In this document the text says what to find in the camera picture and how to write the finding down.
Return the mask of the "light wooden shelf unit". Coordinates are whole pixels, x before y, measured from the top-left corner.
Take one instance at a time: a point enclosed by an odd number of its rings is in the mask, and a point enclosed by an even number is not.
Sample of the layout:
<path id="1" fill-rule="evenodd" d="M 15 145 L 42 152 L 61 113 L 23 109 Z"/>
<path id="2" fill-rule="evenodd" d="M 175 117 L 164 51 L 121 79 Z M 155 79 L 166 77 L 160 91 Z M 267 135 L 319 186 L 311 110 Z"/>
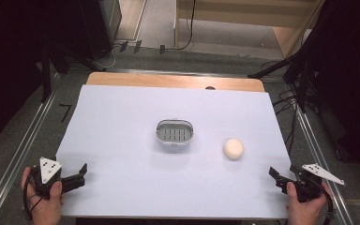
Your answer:
<path id="1" fill-rule="evenodd" d="M 271 26 L 284 57 L 297 51 L 297 44 L 317 21 L 325 0 L 175 0 L 175 46 L 179 20 L 242 23 Z"/>

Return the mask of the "black curtain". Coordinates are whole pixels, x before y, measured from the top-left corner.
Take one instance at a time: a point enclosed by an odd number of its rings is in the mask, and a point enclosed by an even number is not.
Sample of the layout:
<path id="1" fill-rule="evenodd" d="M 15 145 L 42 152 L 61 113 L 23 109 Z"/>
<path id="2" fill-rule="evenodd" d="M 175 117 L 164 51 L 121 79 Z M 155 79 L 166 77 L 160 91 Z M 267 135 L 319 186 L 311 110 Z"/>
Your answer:
<path id="1" fill-rule="evenodd" d="M 63 45 L 102 68 L 122 14 L 118 0 L 0 0 L 0 134 L 42 86 L 41 45 Z"/>
<path id="2" fill-rule="evenodd" d="M 360 0 L 323 0 L 305 47 L 318 109 L 338 154 L 360 163 Z"/>

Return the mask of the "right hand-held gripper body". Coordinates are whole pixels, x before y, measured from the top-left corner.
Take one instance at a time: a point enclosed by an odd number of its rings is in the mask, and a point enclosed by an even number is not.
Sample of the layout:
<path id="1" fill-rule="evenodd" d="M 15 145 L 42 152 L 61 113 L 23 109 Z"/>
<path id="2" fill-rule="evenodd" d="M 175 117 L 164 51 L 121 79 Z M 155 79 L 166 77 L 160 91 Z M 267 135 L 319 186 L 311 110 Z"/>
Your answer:
<path id="1" fill-rule="evenodd" d="M 296 176 L 297 180 L 294 182 L 294 185 L 300 203 L 305 203 L 320 197 L 323 193 L 321 190 L 323 179 L 345 185 L 342 179 L 331 174 L 318 163 L 304 164 L 299 169 L 301 170 L 301 174 Z"/>

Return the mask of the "person's right hand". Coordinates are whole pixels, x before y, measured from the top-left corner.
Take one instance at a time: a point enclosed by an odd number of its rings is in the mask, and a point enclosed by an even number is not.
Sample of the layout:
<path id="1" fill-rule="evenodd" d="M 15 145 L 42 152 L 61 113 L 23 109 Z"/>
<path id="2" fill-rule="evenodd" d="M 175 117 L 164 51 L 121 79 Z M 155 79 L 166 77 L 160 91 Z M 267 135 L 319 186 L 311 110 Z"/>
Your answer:
<path id="1" fill-rule="evenodd" d="M 324 195 L 309 202 L 299 202 L 296 187 L 293 183 L 287 184 L 289 225 L 315 225 L 322 208 L 327 200 Z"/>

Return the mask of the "white table mat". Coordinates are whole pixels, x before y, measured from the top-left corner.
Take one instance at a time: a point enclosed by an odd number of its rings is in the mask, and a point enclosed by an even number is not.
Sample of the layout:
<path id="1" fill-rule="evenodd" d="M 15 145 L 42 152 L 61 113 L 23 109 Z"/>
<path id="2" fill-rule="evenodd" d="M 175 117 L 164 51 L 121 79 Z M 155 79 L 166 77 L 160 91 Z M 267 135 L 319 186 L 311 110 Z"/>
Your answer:
<path id="1" fill-rule="evenodd" d="M 160 121 L 189 121 L 173 147 Z M 226 141 L 244 153 L 229 159 Z M 85 85 L 56 154 L 65 176 L 87 164 L 64 215 L 98 218 L 285 218 L 287 198 L 269 175 L 291 162 L 265 92 Z"/>

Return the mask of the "metal floor rail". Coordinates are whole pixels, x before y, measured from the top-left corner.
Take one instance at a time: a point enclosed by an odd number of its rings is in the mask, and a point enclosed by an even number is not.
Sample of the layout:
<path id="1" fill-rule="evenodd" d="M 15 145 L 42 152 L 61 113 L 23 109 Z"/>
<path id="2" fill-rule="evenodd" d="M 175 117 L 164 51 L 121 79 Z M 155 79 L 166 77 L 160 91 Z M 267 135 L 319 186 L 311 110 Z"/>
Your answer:
<path id="1" fill-rule="evenodd" d="M 27 130 L 24 132 L 22 140 L 18 144 L 9 164 L 6 166 L 5 172 L 0 178 L 0 208 L 9 194 L 18 172 L 22 169 L 22 164 L 25 161 L 33 141 L 38 135 L 39 129 L 53 104 L 57 86 L 60 84 L 61 80 L 62 76 L 59 73 L 55 73 L 51 82 L 52 92 L 48 95 L 44 102 L 41 102 L 38 105 L 37 111 L 32 117 L 32 121 L 27 127 Z"/>
<path id="2" fill-rule="evenodd" d="M 311 153 L 314 162 L 318 163 L 324 169 L 330 172 L 330 167 L 324 157 L 323 150 L 320 147 L 320 144 L 316 138 L 316 135 L 311 127 L 311 124 L 308 120 L 308 115 L 303 112 L 302 107 L 300 106 L 300 98 L 296 97 L 293 100 L 294 110 L 297 114 L 297 119 L 300 124 L 300 128 L 303 131 L 303 134 L 306 138 L 309 152 Z M 326 184 L 329 186 L 329 189 L 332 191 L 332 202 L 334 206 L 334 218 L 337 220 L 339 225 L 354 225 L 351 215 L 348 211 L 346 202 L 340 192 L 340 184 L 337 184 L 333 181 L 326 180 Z"/>

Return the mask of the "grey soap dish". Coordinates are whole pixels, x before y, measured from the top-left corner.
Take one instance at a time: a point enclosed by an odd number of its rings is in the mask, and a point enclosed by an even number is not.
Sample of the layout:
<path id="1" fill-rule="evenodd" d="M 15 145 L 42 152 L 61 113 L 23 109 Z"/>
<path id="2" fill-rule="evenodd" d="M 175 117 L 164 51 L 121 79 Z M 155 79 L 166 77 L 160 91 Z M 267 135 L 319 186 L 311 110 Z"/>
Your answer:
<path id="1" fill-rule="evenodd" d="M 161 143 L 177 147 L 193 139 L 194 129 L 187 120 L 166 119 L 157 124 L 156 136 Z"/>

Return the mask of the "person's left hand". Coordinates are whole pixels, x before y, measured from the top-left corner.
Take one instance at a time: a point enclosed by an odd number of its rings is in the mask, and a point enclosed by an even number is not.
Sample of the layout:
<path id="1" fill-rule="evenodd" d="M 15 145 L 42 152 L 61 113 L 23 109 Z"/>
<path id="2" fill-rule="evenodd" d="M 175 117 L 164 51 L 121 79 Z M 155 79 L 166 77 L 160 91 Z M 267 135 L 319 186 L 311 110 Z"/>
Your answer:
<path id="1" fill-rule="evenodd" d="M 62 216 L 62 183 L 56 181 L 50 190 L 50 199 L 46 200 L 36 194 L 31 182 L 32 169 L 26 167 L 22 173 L 22 201 L 24 212 L 33 225 L 59 225 Z"/>

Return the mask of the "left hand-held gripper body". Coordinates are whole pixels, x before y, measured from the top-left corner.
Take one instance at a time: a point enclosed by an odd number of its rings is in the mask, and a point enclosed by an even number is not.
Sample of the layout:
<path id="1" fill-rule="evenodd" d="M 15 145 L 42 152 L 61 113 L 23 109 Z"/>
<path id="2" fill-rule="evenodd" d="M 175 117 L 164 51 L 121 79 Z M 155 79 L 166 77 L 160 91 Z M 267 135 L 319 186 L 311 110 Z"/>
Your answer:
<path id="1" fill-rule="evenodd" d="M 61 162 L 41 157 L 36 172 L 33 175 L 36 194 L 42 198 L 50 197 L 53 184 L 60 179 L 63 164 Z"/>

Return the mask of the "round cream soap bar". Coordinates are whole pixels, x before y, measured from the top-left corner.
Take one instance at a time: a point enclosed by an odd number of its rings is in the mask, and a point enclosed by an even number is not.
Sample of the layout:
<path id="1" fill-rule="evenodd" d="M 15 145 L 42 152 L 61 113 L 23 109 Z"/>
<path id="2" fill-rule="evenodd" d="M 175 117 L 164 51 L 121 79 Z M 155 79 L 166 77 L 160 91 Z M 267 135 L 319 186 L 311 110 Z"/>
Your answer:
<path id="1" fill-rule="evenodd" d="M 244 145 L 240 140 L 231 138 L 225 142 L 223 152 L 229 159 L 239 159 L 243 156 Z"/>

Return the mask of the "black stand with legs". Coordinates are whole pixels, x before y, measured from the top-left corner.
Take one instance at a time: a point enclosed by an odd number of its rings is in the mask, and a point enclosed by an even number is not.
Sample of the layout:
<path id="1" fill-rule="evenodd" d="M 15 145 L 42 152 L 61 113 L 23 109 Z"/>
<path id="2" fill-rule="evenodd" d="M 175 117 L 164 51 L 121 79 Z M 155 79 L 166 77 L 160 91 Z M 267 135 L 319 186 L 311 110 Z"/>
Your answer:
<path id="1" fill-rule="evenodd" d="M 45 103 L 49 96 L 52 95 L 52 82 L 51 82 L 51 63 L 56 67 L 56 70 L 62 73 L 67 73 L 69 65 L 64 57 L 64 54 L 69 55 L 79 63 L 83 64 L 92 71 L 105 71 L 105 68 L 98 68 L 86 58 L 75 53 L 71 49 L 54 42 L 46 42 L 41 45 L 41 73 L 42 73 L 42 86 L 43 94 L 41 101 Z"/>
<path id="2" fill-rule="evenodd" d="M 314 57 L 314 52 L 311 49 L 304 47 L 288 58 L 283 59 L 258 73 L 248 75 L 248 77 L 250 79 L 260 79 L 280 68 L 288 66 L 283 75 L 283 80 L 285 83 L 293 83 L 297 77 L 300 77 L 300 82 L 296 88 L 296 103 L 304 113 L 306 111 L 305 101 L 307 97 L 308 77 L 313 73 Z"/>

